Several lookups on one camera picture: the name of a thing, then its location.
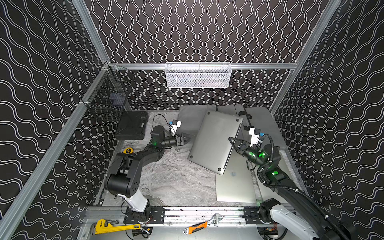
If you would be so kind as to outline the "grey laptop bag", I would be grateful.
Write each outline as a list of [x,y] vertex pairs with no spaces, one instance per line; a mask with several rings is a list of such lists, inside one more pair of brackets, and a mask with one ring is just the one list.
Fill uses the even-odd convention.
[[203,119],[207,112],[216,111],[215,105],[201,106],[181,106],[178,114],[178,121],[181,121],[181,126],[178,127],[177,134],[187,134],[191,137],[188,145],[192,145],[199,130]]
[[212,112],[206,115],[205,125],[206,142],[214,148],[219,148],[228,155],[232,150],[232,145],[228,140],[229,137],[242,139],[247,142],[245,132],[243,131],[243,118],[238,116],[235,106],[219,107],[218,112]]
[[275,146],[280,147],[281,150],[287,149],[287,145],[281,134],[281,131],[275,119],[272,117],[271,113],[267,108],[244,108],[242,105],[236,105],[236,109],[238,114],[245,110],[248,114],[252,116],[252,118],[250,119],[250,124],[247,120],[247,117],[243,116],[244,126],[251,125],[256,129],[260,129],[262,133],[269,134],[272,137]]

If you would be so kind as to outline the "dark grey laptop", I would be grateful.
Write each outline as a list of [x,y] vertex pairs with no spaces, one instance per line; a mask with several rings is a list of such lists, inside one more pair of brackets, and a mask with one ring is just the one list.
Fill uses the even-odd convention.
[[220,112],[208,111],[194,140],[188,160],[218,175],[227,167],[232,145],[229,138],[236,138],[243,118]]

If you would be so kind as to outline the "silver laptop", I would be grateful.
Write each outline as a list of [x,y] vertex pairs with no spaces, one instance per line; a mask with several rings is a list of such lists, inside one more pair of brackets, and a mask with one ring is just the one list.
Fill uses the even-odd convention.
[[256,194],[246,158],[232,152],[223,175],[216,174],[216,198],[219,202],[256,203]]
[[[297,171],[296,166],[294,165],[294,161],[292,156],[290,155],[289,150],[286,148],[281,149],[280,155],[282,156],[282,159],[280,160],[278,166],[290,177],[290,179],[295,183],[296,186],[298,186],[301,190],[303,190],[303,186],[302,186],[303,182],[300,179],[300,175]],[[279,201],[282,205],[287,205],[287,206],[290,205],[287,200],[283,199],[283,197],[279,196],[277,193],[273,192],[271,189],[263,186],[260,180],[257,180],[257,182],[258,182],[261,198],[263,201],[273,198]]]

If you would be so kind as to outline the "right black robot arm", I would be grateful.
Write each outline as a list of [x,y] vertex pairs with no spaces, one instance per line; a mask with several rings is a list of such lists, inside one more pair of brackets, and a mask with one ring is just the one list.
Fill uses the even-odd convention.
[[253,170],[261,184],[287,201],[298,215],[288,211],[278,200],[270,198],[260,204],[259,219],[263,223],[275,222],[301,240],[356,240],[357,229],[353,225],[336,220],[310,196],[299,189],[280,167],[279,148],[271,136],[269,144],[252,148],[245,140],[230,137],[233,149],[255,166]]

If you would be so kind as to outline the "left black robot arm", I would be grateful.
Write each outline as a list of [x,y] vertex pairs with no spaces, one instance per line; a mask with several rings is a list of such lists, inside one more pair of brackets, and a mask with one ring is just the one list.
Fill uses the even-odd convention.
[[150,207],[149,201],[139,190],[143,167],[159,161],[166,149],[184,146],[191,139],[192,136],[185,133],[166,136],[163,126],[153,127],[151,140],[144,150],[116,155],[106,173],[105,190],[122,198],[134,213],[146,214]]

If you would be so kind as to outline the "black plastic tool case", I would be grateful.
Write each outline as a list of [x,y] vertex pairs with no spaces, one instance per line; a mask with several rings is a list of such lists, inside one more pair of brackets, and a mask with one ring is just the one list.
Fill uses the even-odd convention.
[[121,116],[115,137],[119,141],[143,140],[149,119],[147,112],[124,112]]

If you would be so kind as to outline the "yellow tape measure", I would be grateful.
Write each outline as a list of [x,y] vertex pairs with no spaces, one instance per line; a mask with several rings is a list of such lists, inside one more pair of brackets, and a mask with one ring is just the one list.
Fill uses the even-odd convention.
[[132,154],[134,152],[133,148],[126,148],[123,150],[124,154]]

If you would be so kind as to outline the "orange adjustable wrench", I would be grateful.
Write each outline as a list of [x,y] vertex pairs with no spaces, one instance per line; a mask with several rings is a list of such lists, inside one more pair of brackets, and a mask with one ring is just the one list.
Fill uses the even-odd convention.
[[219,213],[215,213],[210,220],[202,222],[202,223],[195,224],[195,225],[190,226],[188,228],[185,228],[183,230],[183,233],[185,235],[190,235],[190,234],[193,234],[193,233],[198,232],[200,230],[203,230],[203,229],[207,228],[210,225],[214,225],[214,226],[217,227],[218,226],[218,222],[220,222],[223,219],[223,217],[224,217],[223,215],[221,215]]

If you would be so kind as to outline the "yellow pipe wrench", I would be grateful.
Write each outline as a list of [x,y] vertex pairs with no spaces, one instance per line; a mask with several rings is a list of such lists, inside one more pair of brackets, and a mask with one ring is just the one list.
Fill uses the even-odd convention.
[[100,219],[91,227],[92,235],[115,233],[126,230],[140,230],[141,224],[114,226],[110,221]]

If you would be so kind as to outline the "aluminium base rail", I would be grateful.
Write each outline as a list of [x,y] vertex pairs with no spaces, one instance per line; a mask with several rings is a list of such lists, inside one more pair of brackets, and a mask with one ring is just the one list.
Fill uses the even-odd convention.
[[274,222],[262,222],[258,207],[151,207],[149,218],[142,222],[147,226],[188,227],[209,221],[214,214],[223,216],[219,227],[273,226]]

